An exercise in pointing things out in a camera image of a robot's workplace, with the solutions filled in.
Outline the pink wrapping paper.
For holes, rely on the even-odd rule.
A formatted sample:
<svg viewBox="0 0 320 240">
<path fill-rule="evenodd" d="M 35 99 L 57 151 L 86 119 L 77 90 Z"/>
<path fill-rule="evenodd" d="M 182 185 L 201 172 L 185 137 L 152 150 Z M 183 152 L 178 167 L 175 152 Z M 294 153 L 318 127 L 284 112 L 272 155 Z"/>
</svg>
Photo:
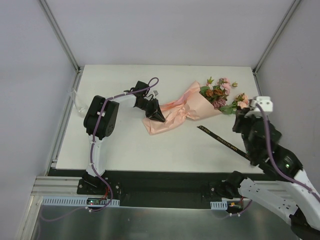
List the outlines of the pink wrapping paper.
<svg viewBox="0 0 320 240">
<path fill-rule="evenodd" d="M 142 123 L 149 135 L 161 134 L 182 125 L 186 119 L 202 120 L 220 115 L 222 112 L 200 94 L 200 84 L 194 81 L 177 100 L 160 106 L 165 122 L 144 118 Z"/>
</svg>

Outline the black ribbon gold lettering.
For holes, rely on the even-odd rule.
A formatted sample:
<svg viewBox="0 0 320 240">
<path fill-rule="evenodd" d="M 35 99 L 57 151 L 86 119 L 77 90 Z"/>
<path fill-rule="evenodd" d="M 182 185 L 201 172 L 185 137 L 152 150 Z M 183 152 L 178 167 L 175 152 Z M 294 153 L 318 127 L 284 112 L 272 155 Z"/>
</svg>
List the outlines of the black ribbon gold lettering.
<svg viewBox="0 0 320 240">
<path fill-rule="evenodd" d="M 221 143 L 222 145 L 224 145 L 225 147 L 227 147 L 230 150 L 234 151 L 235 153 L 237 153 L 241 157 L 245 158 L 246 160 L 249 160 L 249 157 L 248 157 L 247 153 L 245 153 L 244 151 L 240 150 L 238 147 L 236 147 L 235 145 L 229 143 L 228 141 L 224 140 L 223 138 L 221 138 L 217 134 L 213 133 L 208 128 L 204 127 L 203 125 L 199 125 L 199 126 L 197 126 L 197 128 L 200 129 L 201 131 L 203 131 L 204 133 L 206 133 L 207 135 L 209 135 L 210 137 L 212 137 L 213 139 L 215 139 L 216 141 L 218 141 L 219 143 Z"/>
</svg>

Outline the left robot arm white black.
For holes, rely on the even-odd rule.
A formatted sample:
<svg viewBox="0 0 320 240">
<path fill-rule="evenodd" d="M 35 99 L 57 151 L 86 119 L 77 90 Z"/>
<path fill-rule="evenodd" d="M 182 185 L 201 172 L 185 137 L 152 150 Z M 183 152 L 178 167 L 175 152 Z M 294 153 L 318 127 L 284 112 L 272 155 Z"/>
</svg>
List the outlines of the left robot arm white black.
<svg viewBox="0 0 320 240">
<path fill-rule="evenodd" d="M 139 108 L 145 112 L 147 119 L 165 122 L 159 101 L 154 94 L 148 96 L 154 86 L 138 81 L 134 87 L 121 94 L 109 98 L 96 95 L 93 98 L 83 121 L 90 149 L 88 165 L 82 179 L 88 183 L 89 190 L 94 194 L 102 194 L 106 188 L 106 183 L 102 180 L 106 171 L 102 160 L 102 145 L 115 129 L 119 107 Z"/>
</svg>

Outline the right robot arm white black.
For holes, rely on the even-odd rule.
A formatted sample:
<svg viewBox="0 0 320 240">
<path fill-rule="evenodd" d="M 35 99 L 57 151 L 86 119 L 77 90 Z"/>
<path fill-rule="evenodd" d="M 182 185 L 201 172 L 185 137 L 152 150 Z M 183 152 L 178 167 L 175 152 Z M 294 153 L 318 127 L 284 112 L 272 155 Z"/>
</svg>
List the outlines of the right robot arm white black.
<svg viewBox="0 0 320 240">
<path fill-rule="evenodd" d="M 249 108 L 238 109 L 233 132 L 241 134 L 250 163 L 276 181 L 292 198 L 284 199 L 259 187 L 243 173 L 233 171 L 220 184 L 224 198 L 242 196 L 270 210 L 284 220 L 302 240 L 320 238 L 320 195 L 311 184 L 296 155 L 279 145 L 282 134 L 267 117 L 249 115 Z"/>
</svg>

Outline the clear glass vase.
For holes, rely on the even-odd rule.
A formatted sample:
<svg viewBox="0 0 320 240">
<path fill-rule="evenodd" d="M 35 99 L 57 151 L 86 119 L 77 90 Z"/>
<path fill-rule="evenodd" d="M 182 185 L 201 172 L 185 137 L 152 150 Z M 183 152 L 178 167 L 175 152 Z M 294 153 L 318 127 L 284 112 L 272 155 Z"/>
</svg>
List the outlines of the clear glass vase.
<svg viewBox="0 0 320 240">
<path fill-rule="evenodd" d="M 77 110 L 78 115 L 81 118 L 85 118 L 89 109 L 88 105 L 83 101 L 83 99 L 74 88 L 69 89 L 67 92 Z"/>
</svg>

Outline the artificial flower bouquet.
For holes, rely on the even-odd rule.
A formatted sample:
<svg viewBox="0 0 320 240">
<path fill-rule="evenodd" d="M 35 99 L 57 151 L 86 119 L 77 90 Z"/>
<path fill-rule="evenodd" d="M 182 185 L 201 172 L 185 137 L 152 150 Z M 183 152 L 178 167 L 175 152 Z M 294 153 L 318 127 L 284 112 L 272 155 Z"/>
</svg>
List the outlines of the artificial flower bouquet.
<svg viewBox="0 0 320 240">
<path fill-rule="evenodd" d="M 230 82 L 227 78 L 219 78 L 216 82 L 210 77 L 206 84 L 200 87 L 199 93 L 213 105 L 215 110 L 219 110 L 225 115 L 235 114 L 238 109 L 249 107 L 249 98 L 242 92 L 237 94 L 230 103 L 228 98 L 231 90 L 238 87 L 238 83 Z"/>
</svg>

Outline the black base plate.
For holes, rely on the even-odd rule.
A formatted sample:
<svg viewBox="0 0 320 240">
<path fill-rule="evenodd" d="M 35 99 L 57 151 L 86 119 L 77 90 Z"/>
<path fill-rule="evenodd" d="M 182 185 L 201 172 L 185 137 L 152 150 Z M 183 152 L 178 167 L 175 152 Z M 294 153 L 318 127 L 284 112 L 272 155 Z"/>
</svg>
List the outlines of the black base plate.
<svg viewBox="0 0 320 240">
<path fill-rule="evenodd" d="M 78 177 L 78 195 L 107 196 L 122 207 L 209 209 L 222 198 L 239 198 L 238 187 L 245 178 L 256 183 L 270 177 L 261 173 L 156 172 L 109 170 L 100 178 L 85 170 L 50 169 L 50 177 Z"/>
</svg>

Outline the aluminium front rail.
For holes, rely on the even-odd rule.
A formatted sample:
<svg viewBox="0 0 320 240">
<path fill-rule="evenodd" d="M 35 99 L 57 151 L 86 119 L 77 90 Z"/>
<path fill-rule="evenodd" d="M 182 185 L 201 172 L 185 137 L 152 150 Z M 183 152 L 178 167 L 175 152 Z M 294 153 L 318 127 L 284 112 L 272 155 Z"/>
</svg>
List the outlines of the aluminium front rail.
<svg viewBox="0 0 320 240">
<path fill-rule="evenodd" d="M 32 196 L 75 196 L 80 177 L 37 176 L 33 184 Z M 255 181 L 255 184 L 286 200 L 293 198 L 275 181 Z"/>
</svg>

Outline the left aluminium corner post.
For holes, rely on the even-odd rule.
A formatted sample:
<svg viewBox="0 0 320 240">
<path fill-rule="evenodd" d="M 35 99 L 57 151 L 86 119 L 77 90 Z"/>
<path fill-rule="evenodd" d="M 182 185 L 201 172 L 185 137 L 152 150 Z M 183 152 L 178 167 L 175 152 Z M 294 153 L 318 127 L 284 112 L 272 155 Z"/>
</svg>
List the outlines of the left aluminium corner post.
<svg viewBox="0 0 320 240">
<path fill-rule="evenodd" d="M 69 62 L 71 63 L 73 69 L 78 74 L 81 70 L 81 66 L 79 65 L 78 61 L 76 60 L 59 24 L 56 20 L 54 13 L 52 12 L 48 2 L 46 0 L 38 0 L 37 1 L 50 25 L 52 28 L 55 37 L 57 38 L 62 50 L 64 51 L 66 57 L 68 58 Z"/>
</svg>

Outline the aluminium corner post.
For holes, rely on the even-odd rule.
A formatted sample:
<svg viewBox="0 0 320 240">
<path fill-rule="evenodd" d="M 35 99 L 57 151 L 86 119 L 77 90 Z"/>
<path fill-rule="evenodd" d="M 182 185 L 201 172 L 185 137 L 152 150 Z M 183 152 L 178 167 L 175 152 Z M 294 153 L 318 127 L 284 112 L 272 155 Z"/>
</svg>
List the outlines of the aluminium corner post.
<svg viewBox="0 0 320 240">
<path fill-rule="evenodd" d="M 62 50 L 64 51 L 66 57 L 68 58 L 69 62 L 71 63 L 73 69 L 78 74 L 81 70 L 81 66 L 79 65 L 78 61 L 76 60 L 59 24 L 56 20 L 54 13 L 52 12 L 48 2 L 46 0 L 38 0 L 37 1 L 50 25 L 52 28 L 55 37 L 57 38 Z"/>
<path fill-rule="evenodd" d="M 260 56 L 257 64 L 252 69 L 253 75 L 256 76 L 261 69 L 262 65 L 264 64 L 265 60 L 267 59 L 268 55 L 271 53 L 272 49 L 275 47 L 276 43 L 282 36 L 284 30 L 286 29 L 287 25 L 293 18 L 294 14 L 303 3 L 303 0 L 293 0 L 290 4 L 289 8 L 287 9 L 286 13 L 284 14 L 283 18 L 281 19 L 279 25 L 277 26 L 275 32 L 273 33 L 272 37 L 270 38 L 268 44 L 266 45 L 262 55 Z"/>
</svg>

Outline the right aluminium corner post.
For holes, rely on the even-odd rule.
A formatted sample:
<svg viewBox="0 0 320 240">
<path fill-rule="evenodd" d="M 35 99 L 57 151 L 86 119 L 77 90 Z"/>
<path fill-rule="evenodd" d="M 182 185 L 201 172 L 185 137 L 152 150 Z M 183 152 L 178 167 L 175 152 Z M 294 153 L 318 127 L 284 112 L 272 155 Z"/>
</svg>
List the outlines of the right aluminium corner post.
<svg viewBox="0 0 320 240">
<path fill-rule="evenodd" d="M 286 13 L 284 14 L 283 18 L 281 19 L 279 25 L 277 26 L 275 32 L 273 33 L 272 37 L 270 38 L 268 44 L 266 45 L 262 55 L 260 56 L 257 64 L 252 69 L 253 75 L 256 76 L 261 69 L 262 65 L 264 64 L 265 60 L 267 59 L 268 55 L 271 53 L 272 49 L 275 47 L 276 43 L 282 36 L 284 30 L 286 29 L 287 25 L 293 18 L 294 14 L 303 3 L 303 0 L 293 0 L 290 4 L 289 8 L 287 9 Z"/>
</svg>

